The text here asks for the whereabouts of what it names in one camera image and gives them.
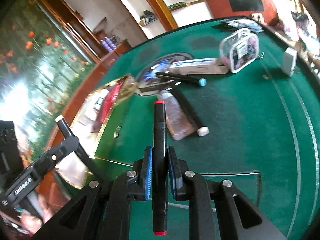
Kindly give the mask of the long white blue box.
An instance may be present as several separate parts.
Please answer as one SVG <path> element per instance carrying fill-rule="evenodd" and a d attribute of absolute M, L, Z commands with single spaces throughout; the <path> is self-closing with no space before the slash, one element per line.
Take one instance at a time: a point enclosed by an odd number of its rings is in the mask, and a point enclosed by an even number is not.
<path fill-rule="evenodd" d="M 176 61 L 169 67 L 169 71 L 183 75 L 220 75 L 229 72 L 219 58 L 192 59 Z"/>

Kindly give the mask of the floral wall painting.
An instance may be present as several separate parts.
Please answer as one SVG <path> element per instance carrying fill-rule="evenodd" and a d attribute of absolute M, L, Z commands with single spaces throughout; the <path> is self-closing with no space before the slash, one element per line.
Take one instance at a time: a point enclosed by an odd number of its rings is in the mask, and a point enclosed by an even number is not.
<path fill-rule="evenodd" d="M 24 164 L 44 152 L 94 65 L 38 0 L 10 5 L 1 20 L 1 119 L 14 123 Z"/>

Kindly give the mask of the red snack packet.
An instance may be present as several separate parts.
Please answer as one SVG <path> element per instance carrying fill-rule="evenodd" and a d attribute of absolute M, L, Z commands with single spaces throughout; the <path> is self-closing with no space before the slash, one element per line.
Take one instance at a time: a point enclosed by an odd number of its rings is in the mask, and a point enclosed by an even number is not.
<path fill-rule="evenodd" d="M 97 118 L 92 126 L 92 132 L 94 133 L 102 131 L 102 126 L 108 122 L 115 107 L 130 98 L 137 88 L 136 80 L 131 74 L 119 77 L 111 83 L 114 85 L 103 98 Z"/>

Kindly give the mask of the pile of clothes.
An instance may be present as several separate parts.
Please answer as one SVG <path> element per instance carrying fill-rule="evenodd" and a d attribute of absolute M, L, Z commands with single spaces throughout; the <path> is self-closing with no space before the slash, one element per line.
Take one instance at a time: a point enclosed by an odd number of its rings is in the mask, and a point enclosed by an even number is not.
<path fill-rule="evenodd" d="M 319 55 L 317 27 L 311 22 L 308 14 L 287 12 L 284 16 L 279 16 L 278 27 L 288 40 L 300 42 L 303 50 Z"/>

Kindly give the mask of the white usb wall charger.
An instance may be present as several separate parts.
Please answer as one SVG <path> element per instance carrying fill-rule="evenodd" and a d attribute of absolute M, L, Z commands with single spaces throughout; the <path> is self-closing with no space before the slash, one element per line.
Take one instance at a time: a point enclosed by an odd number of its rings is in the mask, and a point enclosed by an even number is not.
<path fill-rule="evenodd" d="M 294 68 L 296 66 L 296 61 L 297 51 L 291 47 L 288 47 L 283 55 L 283 64 L 281 66 L 281 70 L 288 77 L 291 77 L 293 75 Z"/>

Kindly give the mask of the two purple bottles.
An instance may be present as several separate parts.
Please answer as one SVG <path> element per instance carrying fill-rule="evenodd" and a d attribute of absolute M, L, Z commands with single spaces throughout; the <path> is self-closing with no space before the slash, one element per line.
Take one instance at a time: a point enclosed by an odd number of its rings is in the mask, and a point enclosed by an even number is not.
<path fill-rule="evenodd" d="M 108 52 L 115 51 L 117 48 L 113 41 L 106 36 L 102 40 L 100 40 L 100 43 Z"/>

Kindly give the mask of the clear zip pouch with items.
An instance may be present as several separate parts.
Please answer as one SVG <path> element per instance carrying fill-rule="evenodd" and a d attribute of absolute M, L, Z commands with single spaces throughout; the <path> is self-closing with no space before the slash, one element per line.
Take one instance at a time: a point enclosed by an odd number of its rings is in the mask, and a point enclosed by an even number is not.
<path fill-rule="evenodd" d="M 257 59 L 259 38 L 248 28 L 242 28 L 224 38 L 219 51 L 221 62 L 235 74 Z"/>

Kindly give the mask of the pile of playing cards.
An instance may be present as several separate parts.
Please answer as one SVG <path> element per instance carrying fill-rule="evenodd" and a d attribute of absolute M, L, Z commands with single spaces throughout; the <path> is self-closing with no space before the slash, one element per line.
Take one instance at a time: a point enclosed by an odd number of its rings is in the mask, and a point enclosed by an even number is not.
<path fill-rule="evenodd" d="M 227 28 L 237 30 L 247 28 L 250 32 L 255 34 L 262 33 L 264 31 L 262 26 L 259 25 L 258 22 L 247 18 L 221 20 L 220 23 L 222 23 Z"/>

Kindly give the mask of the wall power socket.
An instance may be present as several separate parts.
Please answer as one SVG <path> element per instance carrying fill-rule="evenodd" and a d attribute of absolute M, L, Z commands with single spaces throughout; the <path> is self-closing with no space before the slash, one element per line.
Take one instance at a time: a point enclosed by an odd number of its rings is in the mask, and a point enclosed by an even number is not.
<path fill-rule="evenodd" d="M 262 13 L 252 13 L 251 18 L 259 23 L 265 23 Z"/>

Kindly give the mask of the black marker blue cap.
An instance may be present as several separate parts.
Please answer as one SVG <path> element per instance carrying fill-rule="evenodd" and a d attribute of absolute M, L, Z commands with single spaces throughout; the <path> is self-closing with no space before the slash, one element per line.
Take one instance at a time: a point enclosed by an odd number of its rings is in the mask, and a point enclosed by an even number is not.
<path fill-rule="evenodd" d="M 204 87 L 207 84 L 206 79 L 193 77 L 190 75 L 182 75 L 182 74 L 174 74 L 174 73 L 163 73 L 163 72 L 155 72 L 155 76 L 167 80 L 176 80 L 184 83 L 191 83 L 193 85 L 197 85 L 199 87 Z"/>

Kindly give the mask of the wooden cabinet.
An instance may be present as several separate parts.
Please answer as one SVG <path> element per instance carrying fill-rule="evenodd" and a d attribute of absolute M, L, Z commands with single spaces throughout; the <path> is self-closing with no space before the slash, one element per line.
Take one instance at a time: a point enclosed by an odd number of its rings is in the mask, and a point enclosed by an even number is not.
<path fill-rule="evenodd" d="M 67 124 L 71 124 L 75 119 L 80 107 L 84 103 L 89 93 L 96 87 L 101 78 L 114 65 L 115 61 L 125 52 L 132 49 L 127 40 L 120 42 L 116 50 L 108 52 L 100 44 L 98 39 L 89 30 L 87 25 L 78 17 L 64 0 L 40 0 L 48 12 L 62 24 L 63 28 L 76 44 L 93 60 L 95 66 L 82 81 L 80 86 L 69 99 L 62 115 Z"/>

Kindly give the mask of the black marker red cap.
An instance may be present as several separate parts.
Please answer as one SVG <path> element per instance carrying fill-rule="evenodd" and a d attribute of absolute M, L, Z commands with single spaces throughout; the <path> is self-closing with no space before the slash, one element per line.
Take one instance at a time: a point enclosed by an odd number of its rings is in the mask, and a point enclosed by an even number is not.
<path fill-rule="evenodd" d="M 154 104 L 152 172 L 153 233 L 164 236 L 168 223 L 168 158 L 165 103 L 161 100 Z"/>

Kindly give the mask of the silver labelled tube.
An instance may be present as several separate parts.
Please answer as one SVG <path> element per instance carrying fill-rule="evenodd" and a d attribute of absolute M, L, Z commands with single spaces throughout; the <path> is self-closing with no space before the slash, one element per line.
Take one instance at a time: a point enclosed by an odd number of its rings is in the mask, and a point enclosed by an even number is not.
<path fill-rule="evenodd" d="M 157 98 L 165 103 L 167 128 L 174 141 L 180 141 L 196 131 L 194 122 L 188 119 L 178 100 L 168 90 L 161 90 Z"/>

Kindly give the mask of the round mahjong control panel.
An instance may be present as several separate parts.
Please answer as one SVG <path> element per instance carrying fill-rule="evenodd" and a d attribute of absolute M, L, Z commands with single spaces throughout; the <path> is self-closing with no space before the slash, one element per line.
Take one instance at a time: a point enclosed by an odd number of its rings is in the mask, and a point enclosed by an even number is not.
<path fill-rule="evenodd" d="M 156 95 L 160 90 L 168 88 L 173 80 L 157 77 L 156 73 L 169 73 L 169 68 L 173 63 L 192 59 L 194 59 L 193 55 L 178 52 L 152 60 L 136 76 L 136 94 L 140 96 L 151 96 Z"/>

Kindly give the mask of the white shelving unit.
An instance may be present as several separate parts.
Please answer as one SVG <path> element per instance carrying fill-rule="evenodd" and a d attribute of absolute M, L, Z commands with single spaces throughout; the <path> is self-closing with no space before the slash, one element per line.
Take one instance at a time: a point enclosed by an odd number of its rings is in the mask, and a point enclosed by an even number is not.
<path fill-rule="evenodd" d="M 120 0 L 147 38 L 211 20 L 206 0 Z"/>

